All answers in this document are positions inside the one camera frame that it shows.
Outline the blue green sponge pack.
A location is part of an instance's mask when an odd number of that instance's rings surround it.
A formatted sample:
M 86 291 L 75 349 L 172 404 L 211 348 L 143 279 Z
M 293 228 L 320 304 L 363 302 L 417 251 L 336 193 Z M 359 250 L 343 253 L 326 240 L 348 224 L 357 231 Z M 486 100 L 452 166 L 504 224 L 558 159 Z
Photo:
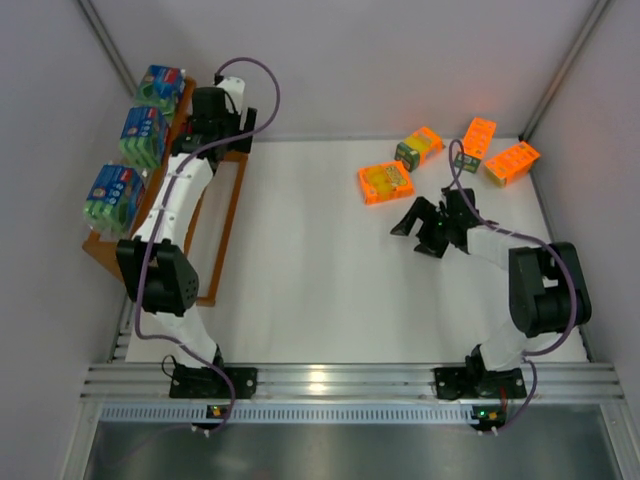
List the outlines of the blue green sponge pack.
M 168 131 L 167 122 L 158 108 L 130 108 L 119 139 L 124 160 L 137 168 L 155 170 L 160 167 Z
M 184 69 L 150 65 L 139 82 L 134 105 L 155 107 L 171 123 L 183 98 L 185 78 Z
M 135 168 L 105 164 L 86 197 L 84 219 L 94 231 L 126 236 L 145 193 L 144 180 Z

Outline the orange green box yellow sponge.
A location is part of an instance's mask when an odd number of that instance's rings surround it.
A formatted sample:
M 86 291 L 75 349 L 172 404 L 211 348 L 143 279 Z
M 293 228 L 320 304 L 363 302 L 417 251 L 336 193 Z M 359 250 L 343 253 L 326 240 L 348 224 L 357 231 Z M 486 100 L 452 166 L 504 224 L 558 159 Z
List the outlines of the orange green box yellow sponge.
M 421 127 L 397 144 L 394 159 L 408 172 L 413 172 L 443 148 L 443 140 L 438 134 L 428 127 Z

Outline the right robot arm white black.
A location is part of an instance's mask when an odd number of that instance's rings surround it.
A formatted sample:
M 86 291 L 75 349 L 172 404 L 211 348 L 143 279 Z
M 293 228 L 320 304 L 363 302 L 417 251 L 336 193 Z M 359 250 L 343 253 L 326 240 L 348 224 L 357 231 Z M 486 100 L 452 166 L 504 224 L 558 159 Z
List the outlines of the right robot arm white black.
M 442 258 L 453 246 L 483 258 L 508 276 L 508 320 L 476 345 L 461 367 L 439 367 L 434 376 L 440 400 L 523 399 L 520 364 L 544 355 L 588 322 L 592 306 L 576 247 L 546 243 L 481 219 L 475 193 L 445 189 L 438 204 L 418 197 L 391 232 L 418 231 L 416 252 Z

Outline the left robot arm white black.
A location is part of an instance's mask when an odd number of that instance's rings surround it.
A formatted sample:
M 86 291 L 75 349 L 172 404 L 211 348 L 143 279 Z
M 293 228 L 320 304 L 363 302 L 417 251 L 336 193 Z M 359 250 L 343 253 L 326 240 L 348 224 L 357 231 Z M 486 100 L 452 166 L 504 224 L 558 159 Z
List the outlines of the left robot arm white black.
M 145 220 L 116 247 L 128 296 L 135 303 L 134 331 L 141 340 L 162 340 L 177 349 L 174 386 L 215 392 L 230 379 L 218 344 L 207 333 L 196 305 L 199 276 L 185 253 L 186 237 L 200 197 L 231 145 L 246 139 L 242 119 L 245 84 L 229 77 L 198 87 L 192 112 L 168 146 L 167 166 Z

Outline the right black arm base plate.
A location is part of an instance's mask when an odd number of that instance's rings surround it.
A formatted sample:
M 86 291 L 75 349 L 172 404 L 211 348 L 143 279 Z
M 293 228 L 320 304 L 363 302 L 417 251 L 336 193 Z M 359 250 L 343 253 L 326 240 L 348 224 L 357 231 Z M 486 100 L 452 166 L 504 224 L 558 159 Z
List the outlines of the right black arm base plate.
M 466 367 L 439 367 L 434 370 L 436 397 L 459 399 L 524 399 L 527 390 L 520 368 L 508 371 L 472 373 Z

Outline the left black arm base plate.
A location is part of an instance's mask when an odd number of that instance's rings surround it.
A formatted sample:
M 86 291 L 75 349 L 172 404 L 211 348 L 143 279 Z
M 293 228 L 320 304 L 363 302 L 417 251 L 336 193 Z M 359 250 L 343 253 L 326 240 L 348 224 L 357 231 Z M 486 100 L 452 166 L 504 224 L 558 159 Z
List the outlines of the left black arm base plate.
M 234 387 L 237 399 L 250 399 L 257 389 L 258 370 L 228 367 L 224 373 Z M 209 368 L 178 365 L 171 374 L 169 397 L 175 399 L 230 399 L 231 389 L 221 375 Z

